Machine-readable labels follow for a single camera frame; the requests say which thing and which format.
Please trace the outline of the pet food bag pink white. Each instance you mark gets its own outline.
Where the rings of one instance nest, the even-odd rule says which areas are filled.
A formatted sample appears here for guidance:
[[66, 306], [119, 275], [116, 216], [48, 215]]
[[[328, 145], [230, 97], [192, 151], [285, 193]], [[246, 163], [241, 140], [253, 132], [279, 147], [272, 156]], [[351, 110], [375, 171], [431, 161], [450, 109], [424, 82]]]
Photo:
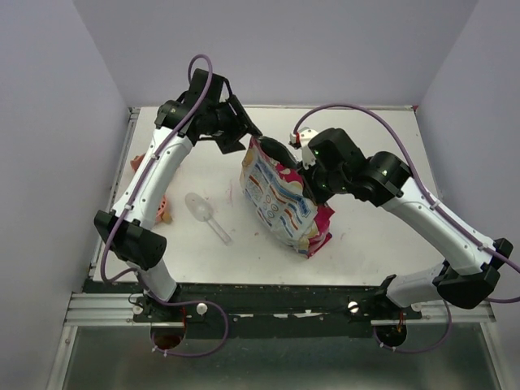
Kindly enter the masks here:
[[301, 256], [314, 256], [332, 238], [335, 211], [304, 196], [297, 160], [277, 140], [250, 138], [241, 163], [240, 186], [267, 231]]

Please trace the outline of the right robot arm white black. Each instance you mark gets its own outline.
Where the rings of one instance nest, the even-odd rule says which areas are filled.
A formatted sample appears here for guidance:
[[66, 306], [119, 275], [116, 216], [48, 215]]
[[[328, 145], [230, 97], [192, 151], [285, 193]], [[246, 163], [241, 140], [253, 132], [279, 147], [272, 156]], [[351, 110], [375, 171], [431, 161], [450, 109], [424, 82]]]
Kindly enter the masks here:
[[336, 194], [351, 194], [395, 215], [442, 254], [443, 262], [425, 271], [387, 277], [373, 300], [379, 316], [390, 319], [415, 303], [439, 299], [469, 310], [494, 291], [512, 244], [464, 222], [421, 187], [395, 154], [366, 158], [341, 128], [303, 128], [290, 143], [301, 150], [298, 172], [306, 197], [323, 204]]

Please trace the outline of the pink cat-shaped pet bowl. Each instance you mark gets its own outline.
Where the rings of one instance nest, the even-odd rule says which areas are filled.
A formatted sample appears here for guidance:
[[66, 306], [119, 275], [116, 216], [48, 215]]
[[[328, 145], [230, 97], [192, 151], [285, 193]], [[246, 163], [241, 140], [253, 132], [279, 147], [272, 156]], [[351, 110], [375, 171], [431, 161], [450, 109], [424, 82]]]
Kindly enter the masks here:
[[[137, 172], [137, 170], [138, 170], [139, 166], [141, 165], [144, 157], [145, 157], [144, 154], [140, 154], [140, 155], [137, 155], [136, 157], [134, 157], [130, 161], [130, 167], [132, 168], [132, 171], [134, 173]], [[170, 214], [170, 205], [169, 205], [169, 202], [167, 200], [167, 197], [165, 195], [163, 195], [162, 196], [162, 200], [160, 201], [160, 204], [159, 204], [158, 211], [156, 213], [155, 223], [156, 224], [158, 224], [158, 223], [169, 224], [171, 222], [172, 222], [172, 217], [171, 217], [171, 214]]]

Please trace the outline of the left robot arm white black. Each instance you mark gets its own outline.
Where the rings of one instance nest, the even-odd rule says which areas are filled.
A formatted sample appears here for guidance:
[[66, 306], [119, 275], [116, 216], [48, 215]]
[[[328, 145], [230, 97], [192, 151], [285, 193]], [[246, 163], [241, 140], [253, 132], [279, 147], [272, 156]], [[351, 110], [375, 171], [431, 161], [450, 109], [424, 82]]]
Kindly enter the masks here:
[[227, 78], [196, 69], [188, 90], [157, 111], [155, 129], [130, 184], [109, 211], [98, 211], [94, 226], [106, 251], [126, 262], [156, 297], [152, 311], [163, 321], [174, 319], [180, 301], [177, 283], [163, 255], [165, 237], [153, 232], [161, 200], [175, 172], [199, 141], [213, 141], [222, 154], [245, 149], [241, 138], [260, 130], [232, 92]]

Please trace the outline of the black mounting base rail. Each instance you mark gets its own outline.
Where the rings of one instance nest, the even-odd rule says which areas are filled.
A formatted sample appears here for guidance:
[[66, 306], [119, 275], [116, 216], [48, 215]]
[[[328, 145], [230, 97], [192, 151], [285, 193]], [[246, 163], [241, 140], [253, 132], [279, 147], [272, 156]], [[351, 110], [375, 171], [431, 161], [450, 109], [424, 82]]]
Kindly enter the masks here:
[[395, 327], [422, 317], [383, 302], [377, 286], [182, 283], [169, 306], [146, 297], [136, 283], [110, 287], [88, 280], [83, 291], [132, 297], [137, 307], [131, 324], [148, 326], [157, 336], [199, 340], [367, 338], [374, 321]]

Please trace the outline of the clear plastic scoop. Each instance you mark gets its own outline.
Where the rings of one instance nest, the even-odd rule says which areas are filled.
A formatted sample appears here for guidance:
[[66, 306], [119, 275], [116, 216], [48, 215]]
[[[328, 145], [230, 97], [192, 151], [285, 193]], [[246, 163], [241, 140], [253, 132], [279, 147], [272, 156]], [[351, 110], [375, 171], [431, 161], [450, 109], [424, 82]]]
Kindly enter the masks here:
[[232, 238], [216, 221], [214, 217], [214, 209], [205, 198], [196, 193], [187, 193], [184, 197], [184, 201], [190, 214], [197, 221], [207, 223], [225, 245], [230, 245], [232, 243]]

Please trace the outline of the brown pet food kibble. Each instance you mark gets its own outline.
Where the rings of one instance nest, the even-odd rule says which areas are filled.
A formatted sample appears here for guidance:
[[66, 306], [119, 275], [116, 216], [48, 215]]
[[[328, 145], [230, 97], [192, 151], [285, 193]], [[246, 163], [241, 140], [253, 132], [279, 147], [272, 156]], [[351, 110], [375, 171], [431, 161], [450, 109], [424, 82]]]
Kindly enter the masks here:
[[167, 208], [167, 199], [165, 196], [162, 196], [162, 199], [159, 203], [159, 207], [158, 207], [158, 211], [157, 211], [157, 216], [159, 218], [162, 218], [162, 215], [164, 214], [166, 208]]

